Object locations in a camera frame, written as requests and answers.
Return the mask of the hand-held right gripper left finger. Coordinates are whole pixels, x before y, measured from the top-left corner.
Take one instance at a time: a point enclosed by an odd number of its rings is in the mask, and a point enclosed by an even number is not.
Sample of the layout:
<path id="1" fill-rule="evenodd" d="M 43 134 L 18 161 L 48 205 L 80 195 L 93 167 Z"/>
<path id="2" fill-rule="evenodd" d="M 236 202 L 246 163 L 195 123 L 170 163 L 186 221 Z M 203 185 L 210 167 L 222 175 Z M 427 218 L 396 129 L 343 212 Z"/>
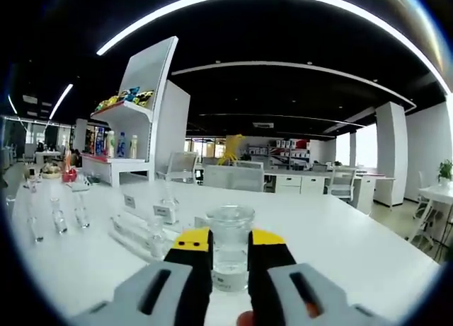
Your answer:
<path id="1" fill-rule="evenodd" d="M 73 317 L 71 325 L 204 325 L 212 292 L 212 232 L 187 230 L 164 260 L 119 284 L 111 301 Z"/>

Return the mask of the person's right hand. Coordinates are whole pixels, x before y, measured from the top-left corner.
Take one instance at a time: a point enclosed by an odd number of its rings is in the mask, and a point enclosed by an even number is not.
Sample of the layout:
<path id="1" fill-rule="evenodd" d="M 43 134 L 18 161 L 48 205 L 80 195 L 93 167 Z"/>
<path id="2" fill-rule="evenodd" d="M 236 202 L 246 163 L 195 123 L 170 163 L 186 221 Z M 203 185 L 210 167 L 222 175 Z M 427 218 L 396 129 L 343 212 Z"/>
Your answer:
<path id="1" fill-rule="evenodd" d="M 254 313 L 252 310 L 241 313 L 236 320 L 237 326 L 254 326 Z"/>

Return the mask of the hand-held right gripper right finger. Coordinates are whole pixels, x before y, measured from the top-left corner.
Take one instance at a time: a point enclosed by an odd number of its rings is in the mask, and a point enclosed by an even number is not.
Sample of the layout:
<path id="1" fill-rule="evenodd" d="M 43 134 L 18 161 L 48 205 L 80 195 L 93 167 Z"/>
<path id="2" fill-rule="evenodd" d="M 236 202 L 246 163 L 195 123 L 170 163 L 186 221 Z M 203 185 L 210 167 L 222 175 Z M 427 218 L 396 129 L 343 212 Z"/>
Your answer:
<path id="1" fill-rule="evenodd" d="M 371 310 L 350 305 L 346 292 L 307 263 L 297 263 L 282 237 L 248 235 L 248 294 L 254 325 L 389 325 Z"/>

